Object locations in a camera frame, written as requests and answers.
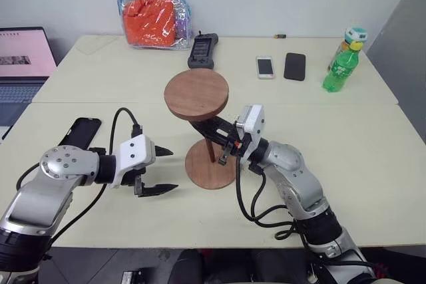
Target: clear plastic bag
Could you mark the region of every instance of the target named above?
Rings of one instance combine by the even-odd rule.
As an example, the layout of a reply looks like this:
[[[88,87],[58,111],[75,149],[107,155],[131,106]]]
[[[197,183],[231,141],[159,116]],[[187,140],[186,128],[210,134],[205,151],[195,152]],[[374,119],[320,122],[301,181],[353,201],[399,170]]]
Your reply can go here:
[[[127,42],[134,48],[190,48],[191,12],[186,0],[117,0]]]

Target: black cable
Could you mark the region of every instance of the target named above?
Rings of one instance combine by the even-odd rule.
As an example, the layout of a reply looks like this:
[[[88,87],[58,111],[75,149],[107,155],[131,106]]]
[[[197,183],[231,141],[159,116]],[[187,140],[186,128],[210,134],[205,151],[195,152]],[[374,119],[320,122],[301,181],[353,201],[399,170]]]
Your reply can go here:
[[[38,168],[40,163],[36,163],[33,166],[31,166],[27,171],[22,173],[22,176],[19,177],[19,179],[16,181],[16,190],[19,191],[22,185],[22,181],[25,179],[25,177],[29,174],[29,172],[33,171],[35,168]]]
[[[132,119],[132,122],[134,125],[139,125],[138,122],[136,121],[136,118],[134,117],[133,113],[128,109],[128,108],[119,108],[114,115],[114,119],[112,120],[112,127],[111,127],[111,136],[109,138],[109,154],[112,154],[112,145],[114,144],[114,133],[115,133],[115,126],[117,123],[117,118],[118,115],[120,114],[120,112],[125,111],[127,112],[128,116],[130,117],[130,119]]]
[[[238,205],[240,206],[241,212],[243,213],[244,217],[246,219],[248,219],[249,221],[254,222],[255,224],[257,224],[260,227],[279,227],[279,226],[290,225],[289,229],[277,232],[275,234],[276,239],[286,239],[292,233],[295,233],[296,227],[294,225],[294,222],[292,222],[292,221],[284,221],[284,222],[269,223],[269,224],[262,223],[262,222],[259,221],[260,219],[267,216],[272,211],[275,211],[277,209],[287,209],[287,207],[285,205],[273,206],[273,207],[267,209],[266,211],[264,211],[261,214],[256,216],[255,211],[254,211],[255,206],[256,206],[256,202],[257,202],[257,200],[258,200],[260,194],[262,193],[262,191],[265,187],[265,184],[266,184],[266,176],[265,176],[265,173],[263,173],[263,172],[262,172],[262,184],[259,187],[259,190],[254,195],[253,200],[252,200],[252,205],[250,207],[251,215],[248,214],[248,212],[246,211],[246,208],[244,207],[244,203],[242,201],[242,195],[241,195],[241,165],[240,165],[240,162],[241,162],[241,158],[239,156],[237,156],[236,167],[235,167],[235,171],[236,171],[236,193],[237,193]]]
[[[73,226],[73,224],[75,222],[77,222],[79,219],[81,219],[97,202],[98,200],[101,198],[101,196],[103,195],[105,188],[107,187],[106,184],[102,185],[101,190],[99,191],[98,195],[96,196],[96,198],[87,206],[87,208],[85,208],[78,216],[74,217],[70,222],[68,222],[68,224],[66,226],[64,226],[60,231],[58,231],[55,236],[52,237],[51,242],[50,242],[50,246],[52,246],[52,244],[54,244],[54,242],[62,235],[64,234],[65,231],[67,231],[71,226]]]
[[[133,113],[128,108],[119,108],[114,115],[114,119],[112,120],[112,126],[111,126],[111,134],[109,138],[109,151],[108,153],[112,154],[112,149],[114,146],[114,134],[115,134],[115,126],[118,119],[119,114],[125,111],[130,116],[130,119],[132,120],[134,125],[139,126],[138,122],[136,121],[136,118],[134,117]],[[105,189],[107,188],[107,184],[103,184],[101,190],[99,191],[98,195],[93,199],[93,201],[85,208],[78,216],[74,217],[66,226],[64,226],[60,231],[58,231],[55,236],[52,237],[52,240],[50,242],[50,246],[65,232],[67,231],[75,222],[77,222],[79,219],[81,219],[101,198],[103,195]]]

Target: white smartphone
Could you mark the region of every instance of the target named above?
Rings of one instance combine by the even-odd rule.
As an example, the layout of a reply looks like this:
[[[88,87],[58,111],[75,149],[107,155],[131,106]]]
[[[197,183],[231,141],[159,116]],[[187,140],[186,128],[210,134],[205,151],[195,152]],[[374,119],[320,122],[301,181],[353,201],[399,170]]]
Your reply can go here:
[[[256,64],[258,66],[259,79],[273,79],[275,78],[274,68],[272,68],[271,56],[257,56]]]

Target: laptop keyboard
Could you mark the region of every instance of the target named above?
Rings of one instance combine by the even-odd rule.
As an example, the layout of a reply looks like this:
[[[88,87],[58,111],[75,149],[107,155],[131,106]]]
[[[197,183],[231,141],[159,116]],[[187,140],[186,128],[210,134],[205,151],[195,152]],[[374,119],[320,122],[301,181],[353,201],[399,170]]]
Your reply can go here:
[[[0,102],[30,103],[41,86],[0,86]]]

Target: laptop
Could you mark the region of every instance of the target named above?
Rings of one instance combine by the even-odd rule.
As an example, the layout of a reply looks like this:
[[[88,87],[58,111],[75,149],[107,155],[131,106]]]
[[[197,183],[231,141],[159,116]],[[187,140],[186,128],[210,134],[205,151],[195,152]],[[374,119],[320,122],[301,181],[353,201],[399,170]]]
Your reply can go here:
[[[56,70],[42,27],[0,28],[0,126],[12,126]]]

